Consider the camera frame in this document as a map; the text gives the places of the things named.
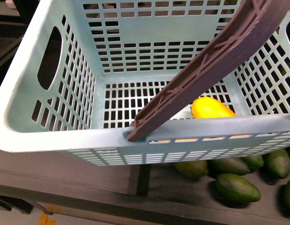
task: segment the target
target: shopping basket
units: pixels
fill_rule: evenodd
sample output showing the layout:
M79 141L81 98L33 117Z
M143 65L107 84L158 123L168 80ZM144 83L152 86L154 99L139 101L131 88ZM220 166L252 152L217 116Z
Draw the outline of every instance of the shopping basket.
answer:
M135 115L240 2L41 1L0 88L0 149L133 165L290 146L290 13L256 54L203 94L238 117L196 120L188 105L145 138L127 140Z

